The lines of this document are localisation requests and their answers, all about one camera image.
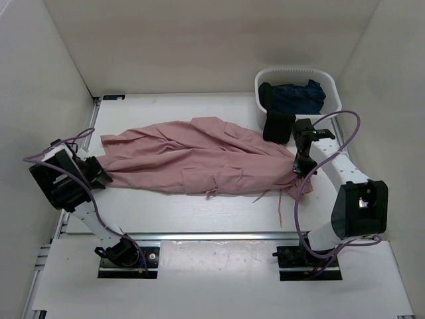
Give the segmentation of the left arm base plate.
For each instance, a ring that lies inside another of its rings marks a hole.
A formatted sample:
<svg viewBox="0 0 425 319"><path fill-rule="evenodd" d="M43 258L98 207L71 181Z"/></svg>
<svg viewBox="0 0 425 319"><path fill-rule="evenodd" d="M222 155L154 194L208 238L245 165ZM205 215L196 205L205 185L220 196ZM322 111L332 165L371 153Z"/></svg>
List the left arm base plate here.
<svg viewBox="0 0 425 319"><path fill-rule="evenodd" d="M96 247L100 257L98 278L156 279L159 270L160 246L141 247L143 256L132 243L122 242L108 249Z"/></svg>

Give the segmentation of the pink trousers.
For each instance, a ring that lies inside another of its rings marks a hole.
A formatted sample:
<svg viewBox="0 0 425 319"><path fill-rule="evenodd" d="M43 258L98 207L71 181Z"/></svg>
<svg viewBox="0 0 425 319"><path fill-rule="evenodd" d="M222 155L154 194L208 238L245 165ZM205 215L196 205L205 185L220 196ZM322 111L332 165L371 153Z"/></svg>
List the pink trousers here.
<svg viewBox="0 0 425 319"><path fill-rule="evenodd" d="M293 172L295 156L287 147L217 117L132 128L103 135L101 144L98 161L112 187L207 197L313 191L310 180L302 185Z"/></svg>

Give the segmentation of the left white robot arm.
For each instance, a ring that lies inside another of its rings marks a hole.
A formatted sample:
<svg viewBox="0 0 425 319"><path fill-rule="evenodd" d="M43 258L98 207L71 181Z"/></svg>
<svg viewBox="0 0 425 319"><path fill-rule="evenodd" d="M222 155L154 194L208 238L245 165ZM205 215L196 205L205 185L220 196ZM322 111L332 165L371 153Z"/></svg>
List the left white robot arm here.
<svg viewBox="0 0 425 319"><path fill-rule="evenodd" d="M113 179L96 157L62 143L25 161L32 163L29 172L49 203L75 216L99 239L98 256L121 267L137 263L140 253L132 239L100 215L93 192L104 190Z"/></svg>

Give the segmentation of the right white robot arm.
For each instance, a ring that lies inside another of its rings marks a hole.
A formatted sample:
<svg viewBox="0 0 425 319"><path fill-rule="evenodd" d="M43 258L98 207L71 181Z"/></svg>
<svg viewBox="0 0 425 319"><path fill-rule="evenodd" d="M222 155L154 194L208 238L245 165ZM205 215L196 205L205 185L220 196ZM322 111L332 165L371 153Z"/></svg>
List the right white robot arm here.
<svg viewBox="0 0 425 319"><path fill-rule="evenodd" d="M386 231L388 186L362 173L338 148L328 129L315 129L311 120L301 119L292 126L296 143L293 171L302 183L296 202L306 183L322 169L334 186L337 197L329 221L307 233L305 245L298 249L299 260L312 266L323 253L350 240Z"/></svg>

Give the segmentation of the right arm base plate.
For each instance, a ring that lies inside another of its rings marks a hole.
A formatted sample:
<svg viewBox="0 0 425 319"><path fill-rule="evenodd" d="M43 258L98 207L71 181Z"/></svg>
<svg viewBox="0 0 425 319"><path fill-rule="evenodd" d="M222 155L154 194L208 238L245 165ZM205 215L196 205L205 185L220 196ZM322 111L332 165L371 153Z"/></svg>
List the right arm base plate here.
<svg viewBox="0 0 425 319"><path fill-rule="evenodd" d="M343 280L337 257L319 259L302 245L277 246L272 256L277 259L281 282Z"/></svg>

